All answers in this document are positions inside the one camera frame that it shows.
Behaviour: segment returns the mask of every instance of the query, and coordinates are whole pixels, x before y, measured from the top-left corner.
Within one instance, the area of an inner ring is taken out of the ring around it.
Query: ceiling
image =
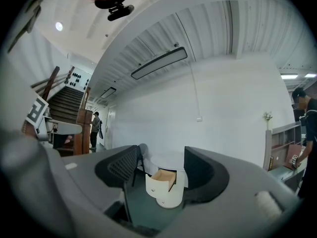
[[[106,19],[108,12],[97,9],[88,0],[46,0],[37,27],[57,47],[73,53],[78,67],[85,64],[93,70],[120,31],[155,1],[129,0],[127,4],[137,5],[134,15],[111,24]],[[315,82],[304,76],[317,72],[316,42],[302,16],[288,0],[243,0],[239,9],[243,12],[241,22],[236,20],[233,3],[232,0],[207,2],[160,19],[118,51],[107,67],[97,67],[99,74],[92,87],[92,96],[97,99],[111,86],[117,89],[117,95],[177,69],[182,61],[138,81],[130,77],[139,64],[175,49],[177,43],[185,47],[187,61],[229,55],[235,35],[241,34],[233,30],[238,23],[243,25],[240,30],[243,31],[242,53],[267,52],[281,73],[299,75],[296,80],[285,80],[288,90]],[[54,29],[56,21],[63,22],[65,31]]]
[[[90,69],[95,69],[109,43],[129,18],[155,1],[126,0],[124,4],[135,6],[132,15],[109,22],[108,10],[97,8],[91,0],[44,0],[35,27],[63,53],[66,51],[77,57],[82,56],[81,61],[93,63]],[[63,24],[63,31],[55,29],[56,22]]]

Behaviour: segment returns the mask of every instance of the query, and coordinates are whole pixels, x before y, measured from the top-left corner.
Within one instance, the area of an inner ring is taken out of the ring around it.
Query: linear light fixture
[[[102,99],[106,99],[108,98],[111,94],[115,93],[117,89],[110,87],[108,90],[106,90],[101,96],[100,98]]]
[[[281,74],[282,79],[295,79],[298,77],[297,74]]]
[[[307,73],[305,77],[316,77],[317,74]]]
[[[177,61],[181,61],[187,58],[187,53],[184,47],[177,48],[170,51],[159,58],[155,58],[153,61],[143,65],[131,74],[131,77],[138,80],[158,69],[168,66]]]

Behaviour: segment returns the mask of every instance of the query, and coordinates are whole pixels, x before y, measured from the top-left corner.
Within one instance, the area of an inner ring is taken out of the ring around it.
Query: wooden drawer
[[[154,198],[165,198],[176,180],[176,172],[160,169],[152,177],[146,175],[147,193]]]

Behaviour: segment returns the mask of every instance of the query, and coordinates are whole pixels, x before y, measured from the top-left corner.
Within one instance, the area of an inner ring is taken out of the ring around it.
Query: wooden stair railing
[[[89,153],[90,124],[93,117],[93,112],[85,109],[89,94],[90,88],[87,87],[77,116],[77,124],[81,125],[83,130],[81,134],[75,135],[74,155]]]
[[[54,89],[55,87],[59,86],[60,84],[64,83],[65,81],[67,81],[70,78],[71,74],[73,73],[74,68],[75,67],[72,67],[69,73],[57,75],[60,69],[58,66],[56,66],[53,73],[48,79],[42,80],[38,83],[31,85],[31,88],[34,89],[35,92],[38,95],[40,95],[45,101],[47,101],[50,91]]]
[[[62,84],[63,82],[67,81],[70,78],[71,74],[73,73],[74,68],[75,67],[72,67],[72,69],[68,73],[65,73],[65,74],[58,76],[57,74],[58,74],[60,68],[58,66],[56,66],[53,73],[51,74],[51,76],[48,79],[42,80],[40,82],[37,82],[37,83],[31,85],[31,88],[38,95],[40,95],[43,98],[43,100],[47,101],[47,98],[49,96],[50,91],[53,88]],[[46,85],[40,87],[39,89],[36,89],[38,86],[41,86],[45,83],[46,83]],[[35,138],[37,137],[33,126],[27,120],[25,120],[25,122],[24,122],[24,125],[22,127],[22,132],[25,134],[28,134],[32,137],[35,137]]]

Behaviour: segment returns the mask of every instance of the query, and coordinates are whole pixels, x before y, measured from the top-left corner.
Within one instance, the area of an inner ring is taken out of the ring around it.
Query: black panel
[[[229,172],[224,165],[188,146],[185,147],[184,169],[188,177],[185,203],[210,202],[228,186]]]
[[[128,149],[106,158],[96,164],[96,176],[109,187],[124,188],[134,174],[139,147],[133,145]]]

